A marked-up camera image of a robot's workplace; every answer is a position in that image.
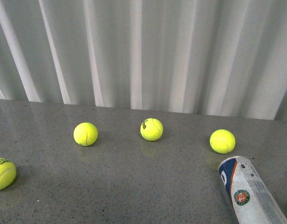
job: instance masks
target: tennis ball can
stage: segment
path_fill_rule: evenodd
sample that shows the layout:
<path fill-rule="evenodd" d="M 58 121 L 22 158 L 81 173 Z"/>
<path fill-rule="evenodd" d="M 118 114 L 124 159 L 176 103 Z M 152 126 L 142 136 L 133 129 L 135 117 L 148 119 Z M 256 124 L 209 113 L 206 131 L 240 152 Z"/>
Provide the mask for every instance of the tennis ball can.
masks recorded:
<path fill-rule="evenodd" d="M 230 157 L 221 162 L 218 172 L 240 224 L 287 224 L 249 159 Z"/>

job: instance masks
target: yellow tennis ball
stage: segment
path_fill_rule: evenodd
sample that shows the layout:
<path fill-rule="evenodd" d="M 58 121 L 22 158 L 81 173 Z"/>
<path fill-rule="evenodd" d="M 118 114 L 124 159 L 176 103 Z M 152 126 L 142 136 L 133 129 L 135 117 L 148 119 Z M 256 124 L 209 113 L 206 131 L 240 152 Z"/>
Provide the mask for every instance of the yellow tennis ball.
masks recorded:
<path fill-rule="evenodd" d="M 82 146 L 90 146 L 98 138 L 98 129 L 91 123 L 81 123 L 74 130 L 75 141 Z"/>
<path fill-rule="evenodd" d="M 144 139 L 148 141 L 156 141 L 162 136 L 162 123 L 155 118 L 146 119 L 140 126 L 140 133 Z"/>
<path fill-rule="evenodd" d="M 16 177 L 16 167 L 12 162 L 0 158 L 0 190 L 10 185 Z"/>
<path fill-rule="evenodd" d="M 210 137 L 210 146 L 214 151 L 226 154 L 231 152 L 235 147 L 234 135 L 225 129 L 219 129 L 212 133 Z"/>

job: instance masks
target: gray curtain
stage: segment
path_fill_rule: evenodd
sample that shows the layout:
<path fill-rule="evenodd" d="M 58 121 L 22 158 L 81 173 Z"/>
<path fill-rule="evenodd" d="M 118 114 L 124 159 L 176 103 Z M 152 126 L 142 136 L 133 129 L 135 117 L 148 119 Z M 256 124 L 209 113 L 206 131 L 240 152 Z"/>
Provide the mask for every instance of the gray curtain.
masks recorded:
<path fill-rule="evenodd" d="M 287 120 L 287 0 L 0 0 L 0 99 Z"/>

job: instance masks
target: white seam on ball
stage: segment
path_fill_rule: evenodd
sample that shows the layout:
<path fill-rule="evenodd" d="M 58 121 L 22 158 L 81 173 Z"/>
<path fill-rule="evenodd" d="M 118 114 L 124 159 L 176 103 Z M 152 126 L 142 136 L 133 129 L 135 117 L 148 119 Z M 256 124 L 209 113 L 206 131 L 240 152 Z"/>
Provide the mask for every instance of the white seam on ball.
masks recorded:
<path fill-rule="evenodd" d="M 1 177 L 2 177 L 6 172 L 11 171 L 11 170 L 16 171 L 15 168 L 9 168 L 9 169 L 3 171 L 3 173 L 0 174 L 0 179 L 1 179 Z"/>

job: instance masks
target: gray countertop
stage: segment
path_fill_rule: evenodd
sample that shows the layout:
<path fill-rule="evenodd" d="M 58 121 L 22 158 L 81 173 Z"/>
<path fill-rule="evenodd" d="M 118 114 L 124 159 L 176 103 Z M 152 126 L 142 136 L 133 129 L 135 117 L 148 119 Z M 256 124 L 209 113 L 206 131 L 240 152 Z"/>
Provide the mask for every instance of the gray countertop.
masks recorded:
<path fill-rule="evenodd" d="M 146 118 L 164 126 L 142 138 Z M 89 147 L 73 139 L 76 125 L 99 130 Z M 235 149 L 209 145 L 216 129 L 236 137 Z M 242 155 L 287 217 L 287 122 L 0 100 L 0 157 L 17 178 L 0 190 L 0 223 L 237 224 L 217 166 Z"/>

